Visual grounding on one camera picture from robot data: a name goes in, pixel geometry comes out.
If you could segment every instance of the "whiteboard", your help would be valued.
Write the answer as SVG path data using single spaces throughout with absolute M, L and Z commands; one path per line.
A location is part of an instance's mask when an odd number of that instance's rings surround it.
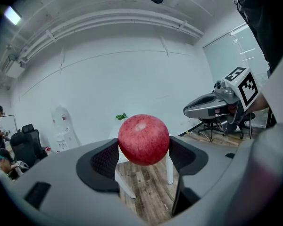
M 8 135 L 9 138 L 17 132 L 13 115 L 0 117 L 0 130 L 1 132 L 10 131 L 10 134 Z

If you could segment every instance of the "black office chair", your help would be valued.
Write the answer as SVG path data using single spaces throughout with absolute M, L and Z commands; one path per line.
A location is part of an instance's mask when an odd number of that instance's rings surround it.
M 41 146 L 40 143 L 39 131 L 34 129 L 32 124 L 29 124 L 22 127 L 22 132 L 24 133 L 25 136 L 26 135 L 31 136 L 34 152 L 37 158 L 42 160 L 43 158 L 47 157 L 46 150 L 44 147 Z
M 31 140 L 29 140 L 23 132 L 15 133 L 10 140 L 11 148 L 15 154 L 17 161 L 25 162 L 29 168 L 39 162 L 37 159 Z
M 250 139 L 251 135 L 253 134 L 253 128 L 251 127 L 251 120 L 255 119 L 256 115 L 252 112 L 250 114 L 247 114 L 243 117 L 242 121 L 238 124 L 240 130 L 242 131 L 243 128 L 250 130 Z M 244 123 L 249 121 L 250 126 L 246 126 Z
M 217 118 L 213 118 L 213 119 L 199 119 L 199 120 L 201 120 L 205 124 L 203 125 L 204 129 L 201 129 L 201 130 L 198 131 L 198 135 L 202 131 L 210 130 L 211 131 L 210 141 L 213 141 L 213 131 L 214 130 L 222 132 L 223 134 L 225 133 L 223 130 L 219 129 L 220 127 L 218 125 Z

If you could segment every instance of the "green plant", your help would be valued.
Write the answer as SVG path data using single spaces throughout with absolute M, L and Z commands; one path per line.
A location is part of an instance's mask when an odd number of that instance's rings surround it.
M 122 114 L 122 115 L 117 115 L 115 118 L 118 118 L 119 120 L 123 120 L 124 118 L 127 118 L 126 113 Z

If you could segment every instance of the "white shirt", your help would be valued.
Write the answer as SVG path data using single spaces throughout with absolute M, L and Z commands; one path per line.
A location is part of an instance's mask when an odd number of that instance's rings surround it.
M 10 189 L 13 184 L 12 180 L 8 177 L 8 175 L 2 171 L 0 168 L 0 181 L 5 186 L 5 188 Z

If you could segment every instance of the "apple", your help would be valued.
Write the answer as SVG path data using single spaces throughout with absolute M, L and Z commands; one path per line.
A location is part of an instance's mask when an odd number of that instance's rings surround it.
M 166 125 L 151 115 L 127 119 L 118 132 L 118 143 L 125 157 L 141 166 L 150 166 L 164 158 L 170 137 Z

